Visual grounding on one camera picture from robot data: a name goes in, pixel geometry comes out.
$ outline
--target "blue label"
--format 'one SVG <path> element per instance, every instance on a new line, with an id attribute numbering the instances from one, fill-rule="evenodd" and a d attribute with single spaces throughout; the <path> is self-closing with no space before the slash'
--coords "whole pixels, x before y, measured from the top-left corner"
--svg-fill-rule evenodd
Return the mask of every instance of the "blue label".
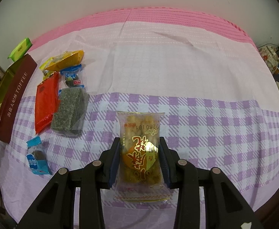
<path id="1" fill-rule="evenodd" d="M 28 154 L 26 157 L 29 163 L 29 167 L 31 169 L 38 169 L 38 165 L 35 157 L 32 154 Z"/>
<path id="2" fill-rule="evenodd" d="M 76 77 L 76 74 L 74 72 L 68 72 L 65 73 L 65 77 L 67 78 L 67 80 L 71 81 Z"/>

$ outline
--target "lavender cloth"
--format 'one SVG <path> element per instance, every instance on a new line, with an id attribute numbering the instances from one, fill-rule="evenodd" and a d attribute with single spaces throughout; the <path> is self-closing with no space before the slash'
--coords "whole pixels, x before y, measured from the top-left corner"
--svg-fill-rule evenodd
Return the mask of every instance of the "lavender cloth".
<path id="1" fill-rule="evenodd" d="M 25 141 L 35 134 L 34 104 L 34 96 L 22 99 L 12 140 L 5 150 L 9 164 L 23 168 L 26 181 L 37 186 L 36 189 L 23 188 L 23 197 L 30 197 L 28 199 L 22 196 L 16 202 L 6 199 L 5 205 L 17 221 L 51 178 L 26 172 L 29 167 L 25 158 Z M 122 93 L 91 96 L 81 137 L 57 136 L 50 129 L 41 134 L 51 171 L 55 173 L 61 167 L 70 170 L 82 168 L 109 149 L 114 137 L 119 136 L 117 110 L 165 112 L 160 134 L 165 137 L 168 146 L 196 167 L 210 169 L 218 166 L 253 209 L 265 202 L 266 189 L 274 189 L 275 192 L 278 188 L 279 113 L 262 110 L 255 100 L 224 102 Z M 1 188 L 2 192 L 13 192 L 12 187 L 5 183 L 1 183 Z M 177 191 L 170 201 L 162 204 L 114 201 L 113 190 L 102 191 L 102 198 L 107 228 L 173 227 Z"/>

